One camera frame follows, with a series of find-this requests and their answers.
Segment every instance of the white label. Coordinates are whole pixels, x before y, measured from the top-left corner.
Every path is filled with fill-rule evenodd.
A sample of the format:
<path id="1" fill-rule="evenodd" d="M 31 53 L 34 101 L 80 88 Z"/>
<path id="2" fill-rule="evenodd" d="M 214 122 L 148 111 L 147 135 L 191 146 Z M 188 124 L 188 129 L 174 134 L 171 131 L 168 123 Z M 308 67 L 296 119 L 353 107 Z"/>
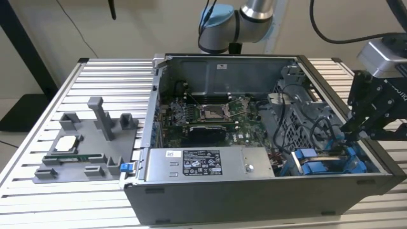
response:
<path id="1" fill-rule="evenodd" d="M 227 64 L 218 64 L 216 69 L 227 69 L 228 65 Z"/>
<path id="2" fill-rule="evenodd" d="M 180 151 L 167 150 L 166 157 L 180 157 Z"/>

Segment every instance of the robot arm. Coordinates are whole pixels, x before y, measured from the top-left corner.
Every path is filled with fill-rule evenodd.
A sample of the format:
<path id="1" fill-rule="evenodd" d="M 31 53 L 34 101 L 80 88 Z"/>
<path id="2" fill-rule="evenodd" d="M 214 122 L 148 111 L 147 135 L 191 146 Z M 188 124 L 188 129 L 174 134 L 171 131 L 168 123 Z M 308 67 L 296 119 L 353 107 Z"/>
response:
<path id="1" fill-rule="evenodd" d="M 387 0 L 407 31 L 407 9 L 401 0 Z M 347 141 L 370 137 L 382 141 L 407 141 L 407 123 L 397 131 L 383 128 L 407 118 L 407 35 L 371 40 L 358 55 L 367 71 L 357 71 L 349 97 L 350 119 L 341 130 Z"/>
<path id="2" fill-rule="evenodd" d="M 206 20 L 199 35 L 199 48 L 219 54 L 230 43 L 258 42 L 271 28 L 274 0 L 248 0 L 239 10 L 216 4 L 203 12 Z"/>

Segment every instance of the power supply label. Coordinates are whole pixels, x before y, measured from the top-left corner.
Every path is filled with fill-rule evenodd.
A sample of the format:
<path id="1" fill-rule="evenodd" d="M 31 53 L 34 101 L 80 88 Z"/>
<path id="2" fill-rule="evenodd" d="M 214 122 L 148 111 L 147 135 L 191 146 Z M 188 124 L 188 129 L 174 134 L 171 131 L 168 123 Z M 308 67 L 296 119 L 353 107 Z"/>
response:
<path id="1" fill-rule="evenodd" d="M 186 176 L 222 175 L 219 150 L 184 150 L 183 174 Z"/>

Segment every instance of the floor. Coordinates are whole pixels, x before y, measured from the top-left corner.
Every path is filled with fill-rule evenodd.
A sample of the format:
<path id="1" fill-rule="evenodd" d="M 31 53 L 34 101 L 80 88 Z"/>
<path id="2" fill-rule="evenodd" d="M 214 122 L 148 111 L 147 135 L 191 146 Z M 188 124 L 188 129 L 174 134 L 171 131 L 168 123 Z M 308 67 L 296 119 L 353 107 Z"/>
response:
<path id="1" fill-rule="evenodd" d="M 6 116 L 19 99 L 0 99 L 0 119 Z M 19 146 L 28 133 L 11 133 L 0 131 L 0 140 Z M 0 143 L 0 172 L 14 156 L 16 148 Z"/>

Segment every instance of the green circuit board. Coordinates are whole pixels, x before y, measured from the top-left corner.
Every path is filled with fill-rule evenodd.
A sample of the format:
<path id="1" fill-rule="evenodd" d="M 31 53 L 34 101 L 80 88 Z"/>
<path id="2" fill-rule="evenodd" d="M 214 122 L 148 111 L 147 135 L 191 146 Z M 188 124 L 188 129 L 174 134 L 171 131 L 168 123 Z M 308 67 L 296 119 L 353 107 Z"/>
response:
<path id="1" fill-rule="evenodd" d="M 222 126 L 227 129 L 224 141 L 214 146 L 244 145 L 271 150 L 268 134 L 258 114 L 256 103 L 250 98 L 234 98 L 227 104 L 168 105 L 163 114 L 163 147 L 186 147 L 188 129 L 194 126 Z"/>

